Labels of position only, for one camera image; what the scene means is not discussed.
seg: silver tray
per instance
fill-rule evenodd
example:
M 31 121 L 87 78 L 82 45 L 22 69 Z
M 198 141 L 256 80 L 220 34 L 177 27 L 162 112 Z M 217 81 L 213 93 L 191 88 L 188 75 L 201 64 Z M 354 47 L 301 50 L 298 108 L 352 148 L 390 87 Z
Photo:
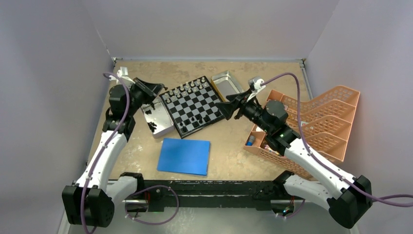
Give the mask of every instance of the silver tray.
M 156 97 L 153 104 L 155 109 L 146 104 L 143 104 L 141 109 L 149 129 L 153 128 L 153 131 L 151 130 L 153 138 L 159 138 L 172 132 L 175 127 L 160 97 Z
M 216 87 L 221 98 L 226 99 L 227 95 L 239 94 L 244 92 L 240 83 L 234 78 L 229 71 L 221 72 L 211 78 L 213 86 Z

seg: small blue object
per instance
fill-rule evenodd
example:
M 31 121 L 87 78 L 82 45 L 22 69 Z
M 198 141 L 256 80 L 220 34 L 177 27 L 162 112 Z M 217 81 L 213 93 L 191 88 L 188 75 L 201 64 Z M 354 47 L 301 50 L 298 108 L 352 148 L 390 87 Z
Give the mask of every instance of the small blue object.
M 210 142 L 165 138 L 159 156 L 158 171 L 206 176 Z
M 246 143 L 245 145 L 246 145 L 246 146 L 251 146 L 252 144 L 254 144 L 254 141 L 255 141 L 255 136 L 250 135 L 250 136 L 248 137 L 248 141 L 247 141 L 247 143 Z

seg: checkered board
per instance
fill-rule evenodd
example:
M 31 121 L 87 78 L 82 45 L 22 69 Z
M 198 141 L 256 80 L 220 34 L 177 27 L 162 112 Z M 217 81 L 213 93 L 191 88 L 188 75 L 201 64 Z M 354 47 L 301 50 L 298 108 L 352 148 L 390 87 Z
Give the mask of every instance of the checkered board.
M 224 119 L 215 106 L 221 98 L 206 77 L 193 80 L 194 86 L 171 89 L 160 95 L 181 138 L 185 138 L 204 127 Z

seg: orange plastic rack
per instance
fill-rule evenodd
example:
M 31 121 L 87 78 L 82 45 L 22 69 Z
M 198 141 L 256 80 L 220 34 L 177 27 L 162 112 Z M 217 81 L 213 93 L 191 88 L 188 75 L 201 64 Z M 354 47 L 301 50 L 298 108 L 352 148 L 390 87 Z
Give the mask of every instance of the orange plastic rack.
M 333 164 L 344 161 L 347 142 L 353 125 L 360 92 L 345 86 L 336 86 L 308 102 L 300 103 L 301 126 L 308 144 Z M 272 90 L 267 98 L 284 104 L 288 113 L 287 124 L 298 132 L 297 100 Z M 311 175 L 300 165 L 265 147 L 265 132 L 252 127 L 255 136 L 252 146 L 244 149 L 273 163 L 285 167 L 303 178 Z

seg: beige speckled surface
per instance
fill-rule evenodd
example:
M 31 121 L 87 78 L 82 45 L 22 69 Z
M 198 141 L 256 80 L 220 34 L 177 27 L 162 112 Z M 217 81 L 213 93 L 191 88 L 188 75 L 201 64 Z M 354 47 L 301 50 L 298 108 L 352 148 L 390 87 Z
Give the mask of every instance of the beige speckled surface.
M 128 68 L 130 78 L 139 77 L 148 82 L 163 83 L 168 88 L 174 88 L 181 83 L 201 76 L 211 78 L 217 73 L 230 70 L 242 87 L 247 90 L 247 81 L 255 76 L 261 76 L 264 80 L 268 80 L 280 73 L 292 72 L 300 80 L 301 99 L 309 100 L 298 63 L 118 61 L 115 71 L 119 66 Z M 257 96 L 261 104 L 264 103 L 271 89 L 276 89 L 289 96 L 297 95 L 294 79 L 284 77 L 269 84 Z M 106 100 L 103 110 L 108 107 L 109 102 Z M 152 137 L 140 110 L 134 118 L 136 120 L 134 132 L 119 155 L 111 173 L 111 179 L 117 179 L 122 172 L 140 172 L 145 179 L 273 180 L 284 170 L 284 168 L 264 161 L 242 149 L 253 125 L 243 117 L 239 120 L 222 120 L 186 138 L 211 142 L 207 176 L 159 172 L 156 170 L 156 166 L 163 137 L 160 139 Z M 104 111 L 96 131 L 91 155 L 95 152 L 100 140 L 103 121 Z M 164 137 L 179 138 L 179 135 L 174 130 Z

